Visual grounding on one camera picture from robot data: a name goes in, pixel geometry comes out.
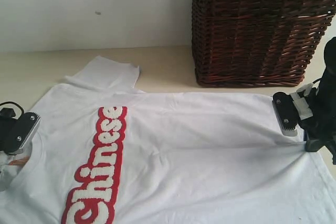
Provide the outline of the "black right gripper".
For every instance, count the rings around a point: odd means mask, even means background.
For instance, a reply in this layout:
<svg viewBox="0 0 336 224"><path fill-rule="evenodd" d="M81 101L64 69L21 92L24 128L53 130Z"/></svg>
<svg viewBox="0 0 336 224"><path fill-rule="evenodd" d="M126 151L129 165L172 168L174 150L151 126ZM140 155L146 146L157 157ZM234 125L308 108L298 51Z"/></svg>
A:
<svg viewBox="0 0 336 224"><path fill-rule="evenodd" d="M318 125L313 131L304 131L305 151L314 153L325 146L335 163L335 37L326 43L323 53L325 70L313 106Z"/></svg>

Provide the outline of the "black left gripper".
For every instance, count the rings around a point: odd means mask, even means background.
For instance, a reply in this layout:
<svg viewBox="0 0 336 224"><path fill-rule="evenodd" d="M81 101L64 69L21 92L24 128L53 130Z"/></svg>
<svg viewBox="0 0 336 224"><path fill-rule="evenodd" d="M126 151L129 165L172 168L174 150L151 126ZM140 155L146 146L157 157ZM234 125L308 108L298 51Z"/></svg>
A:
<svg viewBox="0 0 336 224"><path fill-rule="evenodd" d="M12 108L1 109L1 151L11 153L17 147L17 140L14 133L17 119Z"/></svg>

